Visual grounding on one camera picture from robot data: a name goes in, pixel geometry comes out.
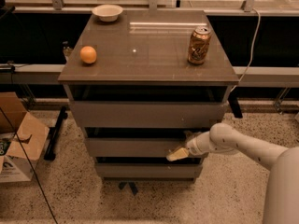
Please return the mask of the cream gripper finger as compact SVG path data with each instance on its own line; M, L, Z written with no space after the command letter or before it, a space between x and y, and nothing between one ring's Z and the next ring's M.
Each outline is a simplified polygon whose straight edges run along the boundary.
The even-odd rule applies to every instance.
M185 131L184 132L185 136L186 136L186 139L187 140L190 140L190 139L193 139L194 137L198 136L200 133L199 132L191 132L191 131Z
M169 160L169 161L178 161L178 160L182 160L182 159L185 159L189 156L189 151L187 148L185 147L180 147L180 148L177 148L173 151L171 151L167 156L166 158Z

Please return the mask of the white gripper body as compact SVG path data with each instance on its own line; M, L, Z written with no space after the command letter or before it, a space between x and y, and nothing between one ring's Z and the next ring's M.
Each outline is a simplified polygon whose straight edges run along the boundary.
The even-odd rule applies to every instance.
M200 156L214 150L209 132L193 133L187 140L185 147L193 156Z

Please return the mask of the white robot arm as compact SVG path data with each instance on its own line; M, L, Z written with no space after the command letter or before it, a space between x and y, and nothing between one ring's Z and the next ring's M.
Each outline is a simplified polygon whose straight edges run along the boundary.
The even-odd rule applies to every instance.
M177 161L206 153L237 150L269 171L263 224L299 224L299 147L287 148L244 135L225 123L208 132L192 133L166 158Z

